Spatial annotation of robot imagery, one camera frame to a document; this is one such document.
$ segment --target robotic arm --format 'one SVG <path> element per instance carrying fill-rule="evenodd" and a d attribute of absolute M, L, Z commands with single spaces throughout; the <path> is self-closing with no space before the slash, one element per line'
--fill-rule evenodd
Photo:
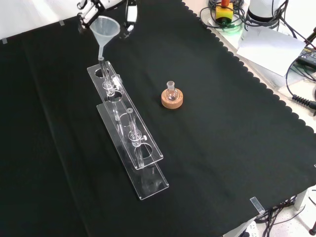
<path fill-rule="evenodd" d="M 126 2 L 125 22 L 123 23 L 123 37 L 129 36 L 134 29 L 134 24 L 137 21 L 137 4 L 136 0 L 81 0 L 77 4 L 77 8 L 82 10 L 78 13 L 80 17 L 79 30 L 85 30 L 101 15 L 104 11 L 109 11 L 117 8 L 119 5 Z"/>

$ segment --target yellow device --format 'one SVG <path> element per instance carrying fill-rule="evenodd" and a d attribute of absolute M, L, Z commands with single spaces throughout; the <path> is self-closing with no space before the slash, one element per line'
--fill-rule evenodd
<path fill-rule="evenodd" d="M 229 8 L 233 8 L 233 4 L 229 3 Z M 221 24 L 229 24 L 233 20 L 233 11 L 228 8 L 222 8 L 221 5 L 216 6 L 215 8 L 215 19 Z"/>

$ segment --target electronic device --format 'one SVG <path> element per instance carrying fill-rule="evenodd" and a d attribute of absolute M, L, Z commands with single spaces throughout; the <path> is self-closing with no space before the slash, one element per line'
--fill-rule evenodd
<path fill-rule="evenodd" d="M 297 59 L 298 63 L 316 69 L 316 50 L 315 49 L 305 47 L 300 55 L 302 55 L 302 57 L 299 57 Z"/>

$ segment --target white paper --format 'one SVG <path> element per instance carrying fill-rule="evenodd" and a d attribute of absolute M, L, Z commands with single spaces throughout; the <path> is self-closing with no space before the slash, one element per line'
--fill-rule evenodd
<path fill-rule="evenodd" d="M 248 27 L 237 54 L 283 77 L 304 47 L 304 42 L 267 27 Z"/>

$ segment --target wooden cork stand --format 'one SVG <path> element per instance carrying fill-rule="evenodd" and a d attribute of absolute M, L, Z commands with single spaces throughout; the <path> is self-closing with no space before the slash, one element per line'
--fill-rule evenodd
<path fill-rule="evenodd" d="M 161 103 L 162 103 L 162 105 L 165 106 L 166 108 L 172 109 L 172 110 L 179 108 L 182 105 L 182 103 L 183 103 L 183 93 L 182 93 L 182 91 L 179 90 L 179 89 L 176 89 L 179 92 L 179 98 L 177 100 L 173 100 L 172 101 L 172 100 L 168 100 L 166 98 L 166 91 L 167 90 L 168 89 L 164 90 L 162 92 L 162 94 L 161 94 Z"/>

